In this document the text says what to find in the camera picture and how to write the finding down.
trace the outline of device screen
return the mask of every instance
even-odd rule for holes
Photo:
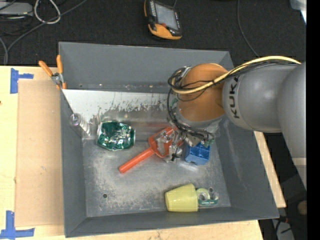
[[[160,4],[155,3],[156,15],[158,23],[165,23],[169,28],[178,29],[175,13],[173,10],[166,8]]]

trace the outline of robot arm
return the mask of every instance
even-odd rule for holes
[[[214,138],[221,117],[238,127],[283,133],[293,158],[306,157],[306,62],[269,56],[231,71],[200,64],[176,71],[168,83],[170,119],[193,142]]]

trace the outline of gray bin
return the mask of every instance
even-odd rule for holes
[[[124,174],[118,171],[148,147],[148,137],[169,125],[171,74],[202,63],[230,70],[229,52],[60,42],[59,54],[68,86],[60,92],[66,237],[279,217],[254,133],[227,118],[219,123],[205,165],[166,163],[153,155]],[[134,147],[111,152],[80,138],[68,124],[72,113],[88,122],[100,116],[132,125]],[[212,187],[217,206],[168,212],[165,192],[188,183]]]

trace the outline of orange handle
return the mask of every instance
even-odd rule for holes
[[[54,73],[52,73],[51,69],[48,67],[48,65],[43,60],[39,60],[38,64],[44,70],[44,72],[46,72],[46,74],[49,77],[52,77],[54,75]]]
[[[121,165],[118,169],[123,174],[126,171],[128,171],[129,169],[131,169],[132,167],[136,166],[138,163],[151,157],[154,153],[155,153],[154,150],[151,147],[149,147],[148,149],[141,152],[140,154],[138,154],[137,156],[135,156],[134,158],[132,158],[128,162]]]
[[[60,55],[58,55],[58,56],[56,57],[56,66],[57,66],[57,68],[58,68],[59,74],[62,74],[62,73],[64,72],[64,68],[63,68],[63,66],[62,66],[61,56],[60,56]]]

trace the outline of blue block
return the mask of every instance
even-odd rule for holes
[[[185,149],[184,160],[188,163],[193,162],[196,165],[204,165],[209,161],[210,146],[205,147],[201,142],[195,147],[187,146]]]

